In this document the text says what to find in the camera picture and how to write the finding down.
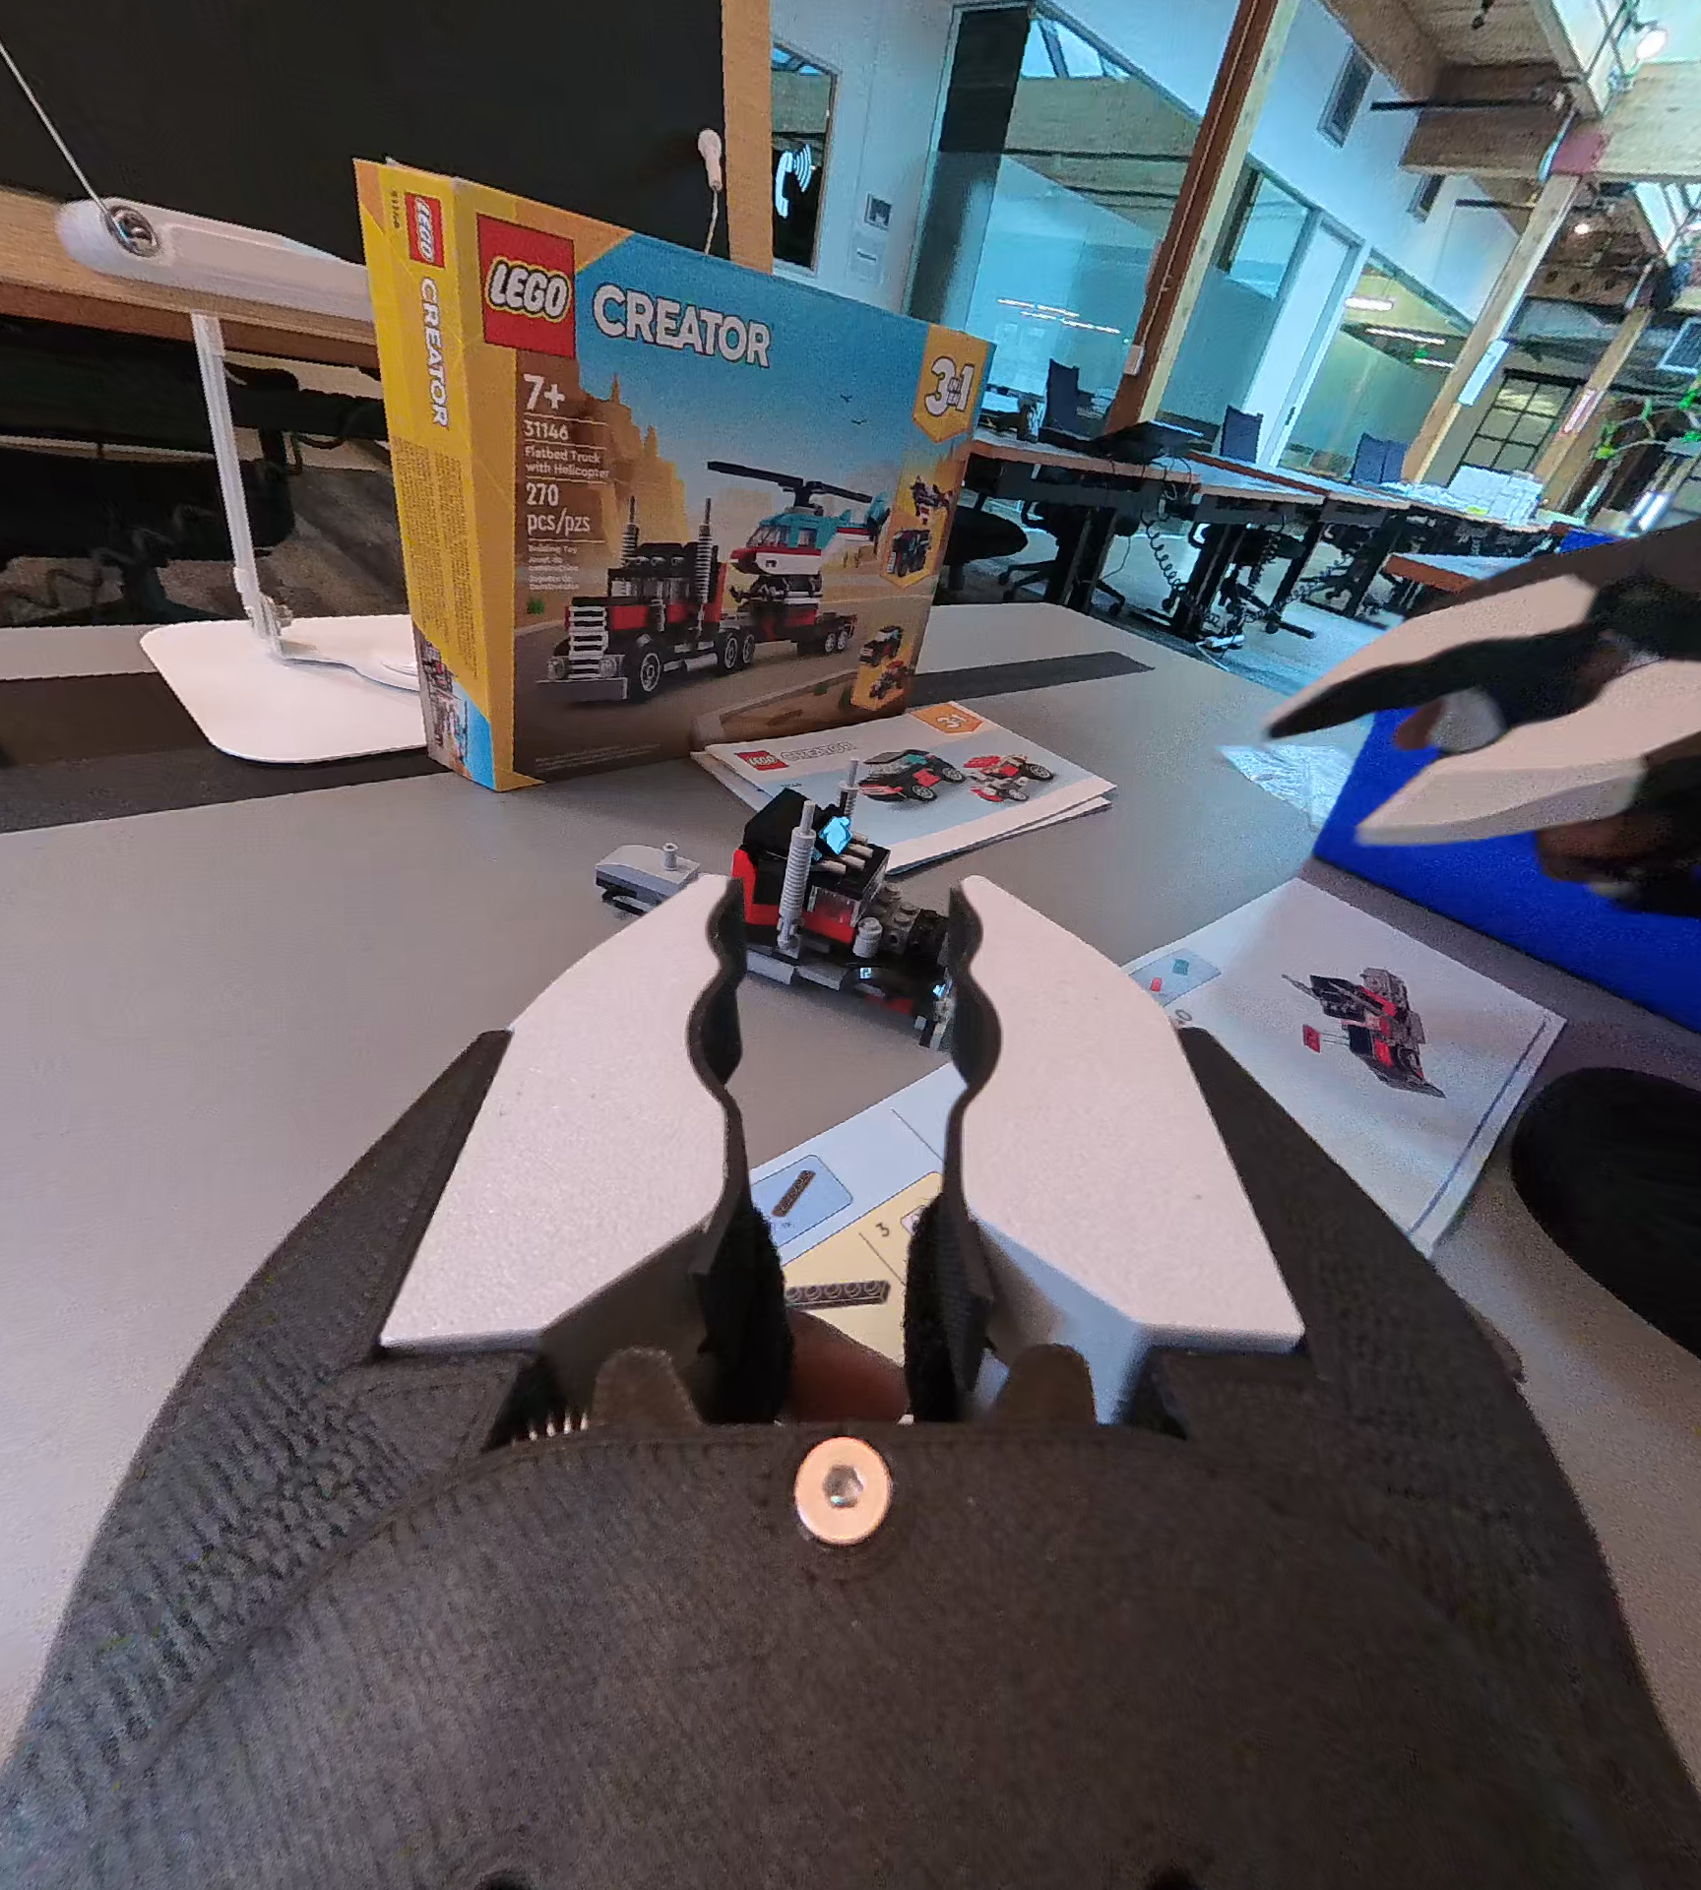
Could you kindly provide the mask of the black wrist rest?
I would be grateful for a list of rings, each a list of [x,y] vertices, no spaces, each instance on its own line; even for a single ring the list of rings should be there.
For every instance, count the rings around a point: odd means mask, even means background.
[[[1524,1110],[1508,1161],[1546,1236],[1701,1360],[1701,1094],[1640,1071],[1571,1071]]]

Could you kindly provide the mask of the black office chair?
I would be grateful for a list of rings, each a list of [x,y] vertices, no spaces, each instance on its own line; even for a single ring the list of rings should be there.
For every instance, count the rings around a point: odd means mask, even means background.
[[[221,616],[163,581],[232,567],[213,445],[191,342],[0,315],[0,577],[69,565],[89,598],[55,624]]]

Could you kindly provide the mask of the flat clear plastic bag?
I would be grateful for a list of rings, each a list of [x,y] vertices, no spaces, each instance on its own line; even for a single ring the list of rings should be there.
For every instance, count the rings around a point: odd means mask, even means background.
[[[1248,783],[1305,817],[1319,835],[1351,779],[1357,758],[1329,744],[1225,744],[1217,754]]]

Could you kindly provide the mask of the black red lego truck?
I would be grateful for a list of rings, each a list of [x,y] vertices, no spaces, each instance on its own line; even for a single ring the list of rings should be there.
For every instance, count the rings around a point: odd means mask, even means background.
[[[833,799],[788,787],[748,817],[725,872],[673,842],[626,844],[597,864],[595,888],[640,919],[723,884],[713,919],[732,980],[809,986],[908,1027],[925,1051],[951,1051],[957,923],[896,882],[890,848],[862,833],[856,807],[855,783]]]

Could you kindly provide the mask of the person's right hand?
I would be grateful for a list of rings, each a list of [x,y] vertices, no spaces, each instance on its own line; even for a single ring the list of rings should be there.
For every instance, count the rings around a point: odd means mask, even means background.
[[[1542,872],[1642,917],[1701,921],[1701,829],[1672,809],[1632,809],[1532,837]]]

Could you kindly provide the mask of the green potted plant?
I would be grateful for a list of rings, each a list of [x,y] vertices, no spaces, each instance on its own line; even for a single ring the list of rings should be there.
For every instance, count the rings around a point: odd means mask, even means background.
[[[1609,413],[1595,441],[1599,470],[1589,510],[1626,525],[1662,516],[1679,460],[1701,455],[1701,364],[1677,394],[1644,394],[1628,413]]]

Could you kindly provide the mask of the black board panel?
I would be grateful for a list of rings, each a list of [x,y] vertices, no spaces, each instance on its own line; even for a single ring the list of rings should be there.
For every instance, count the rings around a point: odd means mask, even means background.
[[[723,4],[0,2],[0,226],[91,183],[356,262],[370,159],[766,264],[727,128]]]

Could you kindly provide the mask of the closed instruction booklets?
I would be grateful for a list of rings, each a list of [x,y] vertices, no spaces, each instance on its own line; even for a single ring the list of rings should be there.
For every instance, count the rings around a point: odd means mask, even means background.
[[[723,740],[693,760],[750,809],[782,791],[827,809],[855,775],[853,829],[886,848],[896,872],[1095,813],[1116,793],[1095,770],[961,703]]]

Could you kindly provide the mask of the open instruction booklet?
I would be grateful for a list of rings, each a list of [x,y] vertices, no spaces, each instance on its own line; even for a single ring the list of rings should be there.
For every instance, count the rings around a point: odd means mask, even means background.
[[[1227,1051],[1423,1256],[1561,1031],[1553,1012],[1301,878],[1118,966],[1173,1027]],[[894,1362],[908,1244],[939,1191],[959,1090],[949,1059],[752,1173],[792,1309]]]

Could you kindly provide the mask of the blue plastic bin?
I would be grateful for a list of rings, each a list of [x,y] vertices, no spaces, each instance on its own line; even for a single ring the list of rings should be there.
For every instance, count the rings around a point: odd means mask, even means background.
[[[1380,712],[1315,840],[1325,864],[1392,892],[1701,1035],[1701,917],[1626,911],[1548,876],[1528,837],[1427,846],[1359,838],[1429,752],[1400,750],[1404,712]]]

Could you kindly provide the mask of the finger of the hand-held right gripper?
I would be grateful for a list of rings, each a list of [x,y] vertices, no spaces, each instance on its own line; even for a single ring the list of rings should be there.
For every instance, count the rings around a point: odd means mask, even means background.
[[[1597,644],[1599,586],[1551,577],[1498,592],[1465,592],[1394,626],[1288,697],[1268,740],[1483,693],[1508,709],[1551,705]]]
[[[1429,764],[1366,815],[1362,844],[1536,835],[1632,811],[1644,791],[1701,787],[1701,661],[1622,671],[1553,720]]]

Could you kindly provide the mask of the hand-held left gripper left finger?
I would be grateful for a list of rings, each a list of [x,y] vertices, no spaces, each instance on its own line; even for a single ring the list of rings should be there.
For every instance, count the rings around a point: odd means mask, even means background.
[[[504,1035],[382,1325],[398,1358],[532,1358],[543,1415],[664,1354],[701,1415],[760,1423],[792,1317],[752,1201],[744,898],[701,874],[551,980]]]

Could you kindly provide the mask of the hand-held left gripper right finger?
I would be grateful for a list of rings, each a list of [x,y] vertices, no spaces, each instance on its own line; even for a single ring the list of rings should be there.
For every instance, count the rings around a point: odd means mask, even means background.
[[[1168,1010],[994,880],[951,894],[959,1090],[910,1240],[910,1415],[961,1421],[1038,1348],[1099,1421],[1156,1352],[1292,1358],[1305,1323]]]

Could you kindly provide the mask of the long office desk row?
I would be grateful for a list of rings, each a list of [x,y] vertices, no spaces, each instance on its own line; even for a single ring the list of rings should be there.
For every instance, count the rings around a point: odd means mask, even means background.
[[[1311,588],[1357,616],[1394,555],[1551,547],[1551,525],[1536,514],[1500,518],[1433,484],[1357,484],[1311,472],[1262,468],[1207,451],[1197,433],[1138,421],[1103,437],[1044,429],[1036,437],[977,437],[963,474],[971,504],[957,518],[1012,506],[1022,523],[1051,537],[1044,563],[1018,565],[1002,598],[1038,594],[1089,612],[1130,600],[1107,577],[1116,541],[1183,527],[1191,569],[1175,571],[1158,553],[1166,602],[1144,610],[1146,624],[1203,649],[1234,649],[1248,626],[1311,630],[1290,620],[1305,590],[1311,559],[1347,543],[1341,565]]]

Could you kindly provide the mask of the white round pad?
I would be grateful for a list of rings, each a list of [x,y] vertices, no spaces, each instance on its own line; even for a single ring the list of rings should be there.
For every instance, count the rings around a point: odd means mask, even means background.
[[[246,620],[152,626],[140,651],[217,750],[268,766],[311,766],[427,746],[408,614],[299,618],[280,655]]]

